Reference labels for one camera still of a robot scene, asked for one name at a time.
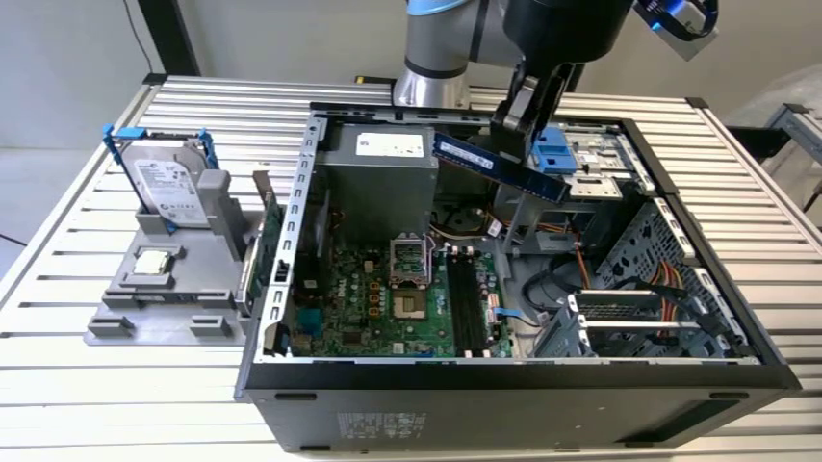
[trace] black bracket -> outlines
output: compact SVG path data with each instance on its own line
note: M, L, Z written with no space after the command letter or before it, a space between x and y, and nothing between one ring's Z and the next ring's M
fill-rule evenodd
M776 155L791 140L780 128L727 127L757 163Z

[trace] sticker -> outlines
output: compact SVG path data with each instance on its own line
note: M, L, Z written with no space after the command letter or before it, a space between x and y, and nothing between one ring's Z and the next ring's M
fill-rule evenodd
M336 414L338 434L349 440L420 438L426 418L428 413L425 412L340 412Z
M406 133L360 133L357 135L358 156L424 157L422 135Z
M490 170L493 168L493 162L490 162L488 159L485 159L484 157L477 156L476 154L472 154L469 152L466 152L464 149L446 144L444 142L441 142L438 144L438 149L441 149L442 151L445 151L448 154L452 154L454 156L457 156L460 159L462 159L464 161L470 162L472 164L474 164L476 166L484 168L485 170Z
M593 154L579 154L579 162L583 164L593 164L599 162L599 159Z
M134 301L165 301L162 295L136 295L133 299Z
M172 161L133 162L156 212L177 226L208 225L188 170Z
M493 220L490 226L488 226L488 235L496 237L498 236L498 231L501 231L501 223Z

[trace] case label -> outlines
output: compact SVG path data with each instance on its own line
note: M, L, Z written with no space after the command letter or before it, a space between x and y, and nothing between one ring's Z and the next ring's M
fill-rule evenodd
M348 439L418 438L425 426L425 412L340 412L338 433Z

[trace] motherboard chip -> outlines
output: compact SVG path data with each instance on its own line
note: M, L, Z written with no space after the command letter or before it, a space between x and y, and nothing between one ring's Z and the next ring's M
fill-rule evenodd
M360 345L361 332L342 332L342 345Z

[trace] white wall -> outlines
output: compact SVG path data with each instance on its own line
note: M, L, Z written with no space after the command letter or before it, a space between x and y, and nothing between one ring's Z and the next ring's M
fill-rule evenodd
M348 83L357 74L392 77L401 70L401 0L182 0L181 9L210 75ZM779 75L822 62L822 0L721 0L719 29L717 40L684 63L631 13L579 89L701 96L721 114ZM506 85L506 70L468 72L474 85Z
M148 73L120 0L0 0L0 63L0 147L90 149Z
M700 95L721 114L776 76L822 62L822 0L720 5L720 36L689 63L631 15L580 90ZM346 83L401 70L401 0L181 0L181 8L204 75ZM0 146L17 147L91 148L148 71L117 0L0 0L0 63ZM468 73L474 85L509 78L486 66Z
M180 0L202 74L352 83L402 69L401 0ZM509 71L469 69L474 85L506 85Z
M721 0L719 37L685 63L635 14L579 89L701 96L716 113L740 106L779 76L822 63L822 1Z

